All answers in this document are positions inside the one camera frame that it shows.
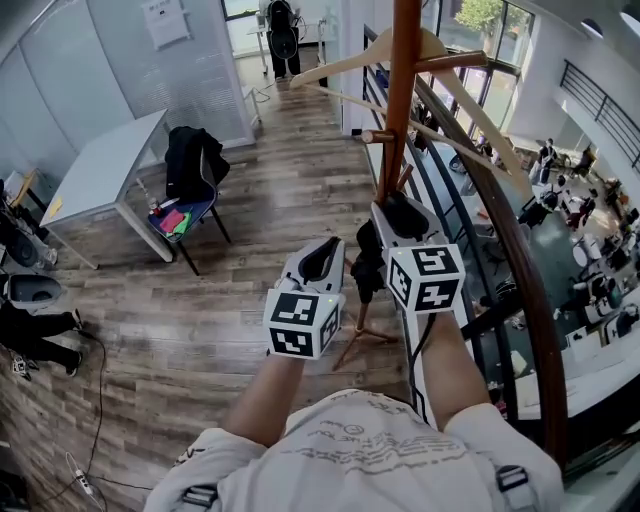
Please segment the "dark wooden handrail railing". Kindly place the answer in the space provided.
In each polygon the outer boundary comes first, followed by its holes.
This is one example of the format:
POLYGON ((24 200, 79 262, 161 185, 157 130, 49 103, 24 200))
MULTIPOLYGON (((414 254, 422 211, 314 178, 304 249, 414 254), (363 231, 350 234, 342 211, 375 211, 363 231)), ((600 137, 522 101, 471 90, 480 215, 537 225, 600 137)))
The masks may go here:
MULTIPOLYGON (((452 115, 440 105, 436 95, 429 96, 427 105, 443 129, 445 137, 476 152, 469 137, 463 134, 452 115)), ((559 466, 565 466, 568 410, 564 366, 543 280, 530 254, 521 227, 500 187, 502 181, 508 181, 459 151, 457 153, 466 165, 503 243, 507 261, 521 294, 537 374, 542 447, 559 466)))

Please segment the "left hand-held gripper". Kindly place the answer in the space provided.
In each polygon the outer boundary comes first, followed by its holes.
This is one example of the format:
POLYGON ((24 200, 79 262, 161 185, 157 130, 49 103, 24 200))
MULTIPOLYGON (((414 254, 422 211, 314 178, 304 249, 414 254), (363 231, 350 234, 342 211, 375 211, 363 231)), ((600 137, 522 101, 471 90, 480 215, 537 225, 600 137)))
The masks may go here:
POLYGON ((265 304, 271 354, 319 359, 325 352, 341 328, 345 249, 339 237, 320 238, 289 257, 265 304))

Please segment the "grey rectangular table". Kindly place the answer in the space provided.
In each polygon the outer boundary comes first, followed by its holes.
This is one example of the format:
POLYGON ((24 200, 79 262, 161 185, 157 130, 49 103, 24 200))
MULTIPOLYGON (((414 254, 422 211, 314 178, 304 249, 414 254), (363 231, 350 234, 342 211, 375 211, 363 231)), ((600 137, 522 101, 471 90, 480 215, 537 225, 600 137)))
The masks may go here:
POLYGON ((98 213, 115 211, 165 262, 173 256, 159 237, 126 203, 126 194, 144 157, 151 151, 151 142, 160 131, 169 130, 167 111, 162 109, 130 121, 96 139, 81 150, 54 193, 40 223, 82 263, 96 270, 99 265, 82 255, 56 229, 65 222, 88 218, 98 213), (57 214, 49 216, 49 207, 61 197, 63 205, 57 214))

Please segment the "white paper notice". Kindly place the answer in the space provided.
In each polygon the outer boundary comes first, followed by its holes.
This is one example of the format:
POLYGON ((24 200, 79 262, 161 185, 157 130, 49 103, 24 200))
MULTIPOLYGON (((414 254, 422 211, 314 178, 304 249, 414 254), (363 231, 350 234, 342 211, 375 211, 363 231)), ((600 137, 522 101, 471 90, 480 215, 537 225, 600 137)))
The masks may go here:
POLYGON ((141 9, 155 50, 191 37, 181 0, 149 0, 141 9))

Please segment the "person's right forearm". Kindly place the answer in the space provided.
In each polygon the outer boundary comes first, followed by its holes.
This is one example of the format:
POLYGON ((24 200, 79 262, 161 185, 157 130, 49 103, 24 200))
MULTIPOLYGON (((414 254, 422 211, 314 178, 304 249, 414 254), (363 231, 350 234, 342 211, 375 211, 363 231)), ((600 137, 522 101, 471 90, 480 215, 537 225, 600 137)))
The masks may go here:
POLYGON ((420 355, 427 398, 440 431, 463 410, 491 403, 452 312, 435 314, 420 355))

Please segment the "black metal balcony railing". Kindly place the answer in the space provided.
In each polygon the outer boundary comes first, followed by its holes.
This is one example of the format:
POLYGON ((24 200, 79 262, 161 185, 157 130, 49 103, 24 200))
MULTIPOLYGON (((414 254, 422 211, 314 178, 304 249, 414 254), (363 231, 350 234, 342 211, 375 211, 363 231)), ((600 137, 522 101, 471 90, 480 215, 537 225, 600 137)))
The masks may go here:
POLYGON ((630 167, 640 175, 640 126, 595 81, 568 60, 560 87, 613 138, 630 167))

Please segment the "chair with blue seat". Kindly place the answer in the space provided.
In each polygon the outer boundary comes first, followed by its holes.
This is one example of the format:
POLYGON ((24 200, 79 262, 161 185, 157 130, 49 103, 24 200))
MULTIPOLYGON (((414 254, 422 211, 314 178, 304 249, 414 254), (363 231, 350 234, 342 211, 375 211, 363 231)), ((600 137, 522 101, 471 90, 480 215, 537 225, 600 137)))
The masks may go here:
POLYGON ((231 243, 231 238, 215 208, 216 202, 219 197, 219 191, 217 185, 214 182, 213 173, 204 150, 201 150, 199 159, 199 178, 202 190, 200 197, 197 197, 195 199, 166 199, 163 203, 158 203, 157 205, 151 207, 147 216, 149 225, 152 227, 153 231, 160 236, 161 240, 169 249, 171 255, 174 256, 174 249, 177 248, 182 254, 182 257, 184 258, 186 263, 189 265, 191 271, 196 276, 200 276, 200 273, 183 245, 183 239, 195 227, 196 224, 202 224, 204 222, 204 217, 208 213, 210 213, 226 242, 228 244, 231 243), (177 209, 184 214, 186 212, 190 212, 192 215, 191 225, 184 235, 173 236, 172 233, 164 234, 160 229, 159 224, 161 220, 168 212, 173 209, 177 209))

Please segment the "person's left forearm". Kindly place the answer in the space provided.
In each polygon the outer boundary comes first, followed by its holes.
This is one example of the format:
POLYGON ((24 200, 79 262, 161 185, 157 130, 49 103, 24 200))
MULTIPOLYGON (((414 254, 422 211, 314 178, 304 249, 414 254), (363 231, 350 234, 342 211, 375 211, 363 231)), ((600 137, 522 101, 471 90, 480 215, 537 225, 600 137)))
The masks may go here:
POLYGON ((222 428, 265 447, 276 444, 285 430, 305 363, 304 359, 268 355, 222 428))

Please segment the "light wooden clothes hanger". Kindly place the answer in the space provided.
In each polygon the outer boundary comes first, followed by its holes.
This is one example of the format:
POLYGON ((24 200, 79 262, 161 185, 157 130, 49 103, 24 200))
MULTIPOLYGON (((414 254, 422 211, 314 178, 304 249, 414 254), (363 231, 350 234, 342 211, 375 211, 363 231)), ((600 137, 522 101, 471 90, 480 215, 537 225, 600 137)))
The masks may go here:
MULTIPOLYGON (((295 76, 290 82, 290 87, 292 89, 305 87, 316 92, 334 96, 341 100, 373 110, 386 118, 387 106, 385 108, 379 107, 371 102, 339 93, 326 87, 321 87, 317 82, 323 78, 328 78, 343 72, 388 61, 386 58, 390 55, 389 44, 391 43, 391 33, 392 28, 385 30, 367 49, 363 50, 358 55, 334 63, 321 65, 295 76)), ((531 185, 527 178, 522 174, 519 159, 498 128, 478 103, 472 99, 454 73, 454 69, 456 67, 470 67, 473 65, 480 65, 485 62, 486 54, 482 51, 463 52, 458 54, 448 53, 444 44, 435 34, 421 28, 421 54, 419 62, 415 65, 415 77, 422 72, 429 72, 437 77, 437 79, 445 86, 447 91, 480 127, 493 148, 499 152, 502 162, 505 165, 503 170, 499 169, 496 165, 490 163, 490 161, 481 157, 476 152, 465 148, 462 144, 440 135, 436 131, 429 129, 418 122, 414 122, 409 119, 408 127, 411 126, 417 131, 449 145, 495 175, 502 175, 509 183, 512 184, 512 186, 517 188, 521 193, 526 194, 531 191, 531 185)))

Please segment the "brown wooden coat rack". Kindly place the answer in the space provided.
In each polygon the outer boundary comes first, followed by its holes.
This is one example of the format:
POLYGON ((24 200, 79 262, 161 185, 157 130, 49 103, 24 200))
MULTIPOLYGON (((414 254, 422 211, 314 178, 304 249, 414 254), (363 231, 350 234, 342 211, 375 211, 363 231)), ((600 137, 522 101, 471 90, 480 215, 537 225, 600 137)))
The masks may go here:
POLYGON ((373 134, 382 143, 382 161, 376 188, 376 202, 382 206, 390 193, 402 187, 412 169, 401 170, 407 138, 411 101, 415 84, 415 65, 421 54, 420 0, 394 0, 390 36, 390 88, 386 124, 373 134))

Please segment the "large glass window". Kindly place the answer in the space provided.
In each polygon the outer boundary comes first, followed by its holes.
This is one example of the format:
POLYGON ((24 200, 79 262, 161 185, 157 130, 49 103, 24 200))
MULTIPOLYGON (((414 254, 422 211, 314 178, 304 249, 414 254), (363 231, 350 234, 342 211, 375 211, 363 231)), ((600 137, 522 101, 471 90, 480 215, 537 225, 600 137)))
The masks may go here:
POLYGON ((488 64, 456 73, 486 109, 511 103, 535 16, 507 0, 422 0, 422 25, 452 53, 483 51, 488 64))

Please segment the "black jacket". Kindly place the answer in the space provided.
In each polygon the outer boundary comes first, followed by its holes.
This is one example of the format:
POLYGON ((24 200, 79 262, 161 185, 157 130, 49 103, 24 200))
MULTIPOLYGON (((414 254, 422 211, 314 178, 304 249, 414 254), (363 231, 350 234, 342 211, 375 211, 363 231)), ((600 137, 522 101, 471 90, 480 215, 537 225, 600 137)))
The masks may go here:
POLYGON ((166 197, 207 199, 230 171, 230 164, 221 155, 222 149, 222 144, 204 128, 172 129, 164 157, 166 197))

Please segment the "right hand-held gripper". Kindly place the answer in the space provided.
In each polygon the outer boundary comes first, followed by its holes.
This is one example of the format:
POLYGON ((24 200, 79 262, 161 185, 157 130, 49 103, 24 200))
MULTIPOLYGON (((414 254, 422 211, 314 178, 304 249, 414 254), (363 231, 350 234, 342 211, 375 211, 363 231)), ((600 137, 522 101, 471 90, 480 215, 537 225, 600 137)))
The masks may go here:
POLYGON ((371 203, 371 220, 385 249, 385 284, 408 314, 449 311, 460 295, 465 269, 456 244, 448 238, 440 219, 421 202, 405 197, 402 207, 404 230, 418 243, 405 246, 388 222, 383 210, 371 203))

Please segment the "crowd of people downstairs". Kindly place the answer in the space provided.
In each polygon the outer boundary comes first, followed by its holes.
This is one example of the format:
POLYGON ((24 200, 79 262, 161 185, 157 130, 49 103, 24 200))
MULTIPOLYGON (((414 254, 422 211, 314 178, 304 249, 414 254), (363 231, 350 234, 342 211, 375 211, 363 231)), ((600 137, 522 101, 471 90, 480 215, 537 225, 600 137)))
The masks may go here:
POLYGON ((531 184, 540 186, 542 191, 522 208, 518 222, 533 229, 559 210, 565 215, 565 225, 577 231, 594 214, 600 199, 618 218, 624 235, 639 229, 640 211, 630 208, 620 179, 600 177, 599 187, 588 179, 595 162, 595 155, 587 146, 578 163, 571 166, 569 156, 559 155, 549 138, 539 149, 529 172, 531 184))

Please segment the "person's white printed shirt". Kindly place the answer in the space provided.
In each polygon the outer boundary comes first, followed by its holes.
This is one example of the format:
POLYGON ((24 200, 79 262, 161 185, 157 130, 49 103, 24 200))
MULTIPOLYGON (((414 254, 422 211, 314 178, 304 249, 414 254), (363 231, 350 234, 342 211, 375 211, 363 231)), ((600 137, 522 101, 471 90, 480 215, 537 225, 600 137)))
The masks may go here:
POLYGON ((560 512, 557 463, 490 404, 443 431, 406 404, 360 390, 292 414, 264 447, 205 430, 150 493, 144 512, 183 512, 193 486, 215 486, 212 512, 508 512, 496 470, 523 467, 534 512, 560 512))

